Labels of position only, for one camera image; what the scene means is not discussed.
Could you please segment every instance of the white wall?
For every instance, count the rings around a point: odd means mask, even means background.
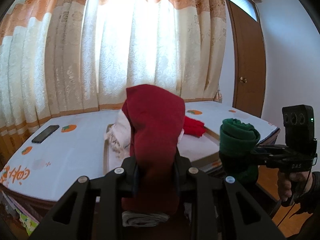
[[[233,90],[235,87],[235,51],[233,35],[228,8],[227,12],[227,37],[226,48],[223,57],[221,75],[219,80],[220,92],[222,93],[222,103],[232,106]]]
[[[277,143],[284,144],[282,107],[312,106],[320,153],[320,34],[298,0],[262,0],[257,6],[267,60],[262,118],[282,129]]]

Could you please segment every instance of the person's arm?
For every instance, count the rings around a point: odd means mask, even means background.
[[[288,179],[284,173],[278,173],[278,193],[282,201],[286,201],[291,197],[291,181],[299,182],[300,190],[306,184],[309,172],[291,173]],[[298,213],[308,212],[313,213],[317,204],[320,201],[320,172],[313,172],[309,176],[303,194],[296,203],[300,203],[300,210]]]

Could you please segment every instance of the maroon cloth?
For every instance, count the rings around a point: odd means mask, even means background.
[[[136,198],[123,198],[124,210],[172,215],[179,197],[172,182],[172,165],[181,133],[185,105],[182,98],[152,85],[127,88],[122,111],[131,125],[130,156],[142,178]]]
[[[184,134],[201,137],[205,133],[204,123],[187,116],[184,117]]]

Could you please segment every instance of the orange fruit print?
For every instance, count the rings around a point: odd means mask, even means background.
[[[190,113],[190,114],[202,114],[202,112],[198,111],[198,110],[188,110],[187,113]]]
[[[28,154],[28,153],[31,151],[31,149],[32,149],[32,146],[28,146],[27,148],[25,148],[25,149],[21,152],[21,154],[22,154],[22,155],[26,155],[26,154]]]
[[[67,126],[62,127],[61,132],[71,132],[74,129],[76,129],[76,125],[75,124],[69,124]]]

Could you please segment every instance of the black sleeve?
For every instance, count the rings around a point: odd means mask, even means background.
[[[320,172],[312,173],[313,181],[308,193],[302,195],[297,203],[300,203],[299,213],[308,212],[312,214],[320,201]]]

